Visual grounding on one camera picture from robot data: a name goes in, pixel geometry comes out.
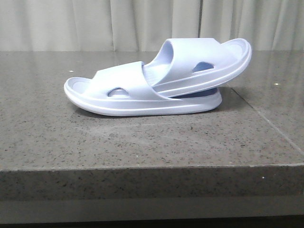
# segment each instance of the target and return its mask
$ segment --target white curtain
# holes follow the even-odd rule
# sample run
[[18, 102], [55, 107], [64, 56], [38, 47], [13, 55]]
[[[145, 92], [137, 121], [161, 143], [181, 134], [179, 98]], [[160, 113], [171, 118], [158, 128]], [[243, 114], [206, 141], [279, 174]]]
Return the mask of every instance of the white curtain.
[[0, 0], [1, 51], [157, 51], [167, 38], [304, 49], [304, 0]]

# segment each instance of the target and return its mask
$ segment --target countertop seam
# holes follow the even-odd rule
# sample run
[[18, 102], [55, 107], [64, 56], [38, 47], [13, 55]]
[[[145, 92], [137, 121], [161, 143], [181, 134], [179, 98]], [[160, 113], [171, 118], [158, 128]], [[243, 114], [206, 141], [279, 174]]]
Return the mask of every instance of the countertop seam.
[[244, 100], [253, 110], [255, 110], [259, 116], [261, 116], [273, 129], [275, 129], [279, 134], [281, 134], [286, 141], [291, 144], [301, 155], [304, 156], [304, 151], [295, 144], [289, 137], [286, 135], [283, 131], [281, 131], [278, 127], [276, 127], [265, 115], [263, 115], [257, 108], [255, 108], [253, 105], [251, 105], [245, 98], [243, 98], [233, 87], [229, 86], [242, 100]]

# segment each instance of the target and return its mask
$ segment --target sandal strap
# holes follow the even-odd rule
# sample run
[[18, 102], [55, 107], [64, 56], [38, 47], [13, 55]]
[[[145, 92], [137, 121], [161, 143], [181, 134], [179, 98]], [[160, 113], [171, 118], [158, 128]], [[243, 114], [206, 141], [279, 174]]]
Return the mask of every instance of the sandal strap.
[[213, 38], [167, 39], [155, 59], [163, 55], [162, 49], [168, 50], [170, 48], [172, 48], [173, 54], [170, 69], [167, 75], [154, 84], [154, 86], [183, 79], [192, 74], [195, 75], [193, 69], [201, 62], [213, 65], [214, 69], [206, 72], [200, 71], [199, 74], [209, 73], [210, 75], [212, 71], [216, 71], [237, 61], [236, 57], [229, 50]]
[[143, 62], [133, 62], [108, 69], [99, 70], [84, 91], [84, 96], [95, 99], [117, 99], [109, 96], [115, 89], [123, 89], [128, 96], [120, 97], [123, 100], [166, 100], [157, 94], [143, 76]]

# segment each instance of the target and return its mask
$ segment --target sandal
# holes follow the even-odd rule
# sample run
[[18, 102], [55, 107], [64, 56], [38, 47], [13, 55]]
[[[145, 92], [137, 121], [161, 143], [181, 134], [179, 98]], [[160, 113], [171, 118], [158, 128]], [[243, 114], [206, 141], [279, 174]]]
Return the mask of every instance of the sandal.
[[67, 97], [87, 111], [111, 115], [163, 115], [204, 112], [222, 99], [217, 86], [242, 73], [250, 44], [233, 39], [167, 39], [155, 59], [99, 70], [93, 79], [66, 81]]

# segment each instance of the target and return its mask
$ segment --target gray speckled countertop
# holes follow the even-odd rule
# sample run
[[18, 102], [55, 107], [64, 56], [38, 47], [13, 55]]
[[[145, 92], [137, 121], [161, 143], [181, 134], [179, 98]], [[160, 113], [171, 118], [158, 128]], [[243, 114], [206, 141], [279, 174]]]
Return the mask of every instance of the gray speckled countertop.
[[257, 51], [215, 110], [109, 117], [64, 82], [155, 52], [0, 52], [0, 201], [301, 195], [304, 54]]

